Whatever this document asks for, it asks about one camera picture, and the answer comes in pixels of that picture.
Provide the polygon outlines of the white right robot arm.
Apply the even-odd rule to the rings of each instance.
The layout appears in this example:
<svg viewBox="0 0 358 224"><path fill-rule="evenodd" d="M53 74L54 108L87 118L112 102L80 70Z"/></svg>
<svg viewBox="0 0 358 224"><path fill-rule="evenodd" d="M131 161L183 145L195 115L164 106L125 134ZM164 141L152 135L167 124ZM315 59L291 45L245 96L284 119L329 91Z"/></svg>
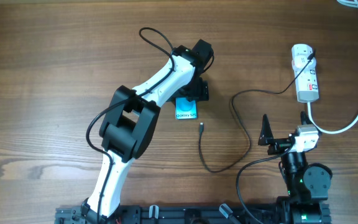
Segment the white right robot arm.
<svg viewBox="0 0 358 224"><path fill-rule="evenodd" d="M288 195L276 200L277 223L331 223L328 191L332 170L321 163L308 163L306 153L316 148L320 133L301 112L301 124L286 138L273 136L267 115L262 117L258 145L268 146L267 154L278 156L279 170Z"/></svg>

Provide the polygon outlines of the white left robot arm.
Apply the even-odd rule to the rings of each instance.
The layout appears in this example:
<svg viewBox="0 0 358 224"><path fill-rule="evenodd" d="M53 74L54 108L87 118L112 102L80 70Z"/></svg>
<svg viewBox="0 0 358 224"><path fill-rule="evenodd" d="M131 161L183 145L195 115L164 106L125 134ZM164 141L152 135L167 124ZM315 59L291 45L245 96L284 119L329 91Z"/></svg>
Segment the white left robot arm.
<svg viewBox="0 0 358 224"><path fill-rule="evenodd" d="M148 148L161 107L176 99L209 99L201 74L213 62L211 44L200 39L192 49L181 45L168 56L166 65L145 83L132 89L120 86L109 107L97 115L103 119L103 164L93 193L81 205L86 223L107 223L114 216L129 169Z"/></svg>

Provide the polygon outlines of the blue-screen Galaxy smartphone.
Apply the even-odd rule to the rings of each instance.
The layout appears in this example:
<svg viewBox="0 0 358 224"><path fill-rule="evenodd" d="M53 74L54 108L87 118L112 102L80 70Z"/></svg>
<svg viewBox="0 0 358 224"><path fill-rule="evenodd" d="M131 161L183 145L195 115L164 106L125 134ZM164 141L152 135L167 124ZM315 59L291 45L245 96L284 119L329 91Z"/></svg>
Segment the blue-screen Galaxy smartphone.
<svg viewBox="0 0 358 224"><path fill-rule="evenodd" d="M188 101L186 98L175 99L175 118L176 119L196 119L196 101Z"/></svg>

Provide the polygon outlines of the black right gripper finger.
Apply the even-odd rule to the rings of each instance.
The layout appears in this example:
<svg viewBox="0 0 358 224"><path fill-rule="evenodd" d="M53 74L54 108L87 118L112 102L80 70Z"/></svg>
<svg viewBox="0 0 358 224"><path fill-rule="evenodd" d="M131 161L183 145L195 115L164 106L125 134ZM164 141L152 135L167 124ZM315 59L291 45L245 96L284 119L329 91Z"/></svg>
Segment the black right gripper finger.
<svg viewBox="0 0 358 224"><path fill-rule="evenodd" d="M300 135L305 135L307 133L316 133L318 135L322 135L322 132L311 122L305 111L302 111L300 113L300 119Z"/></svg>
<svg viewBox="0 0 358 224"><path fill-rule="evenodd" d="M272 140L273 133L270 127L270 122L267 114L264 114L262 117L262 129L259 136L260 140Z"/></svg>

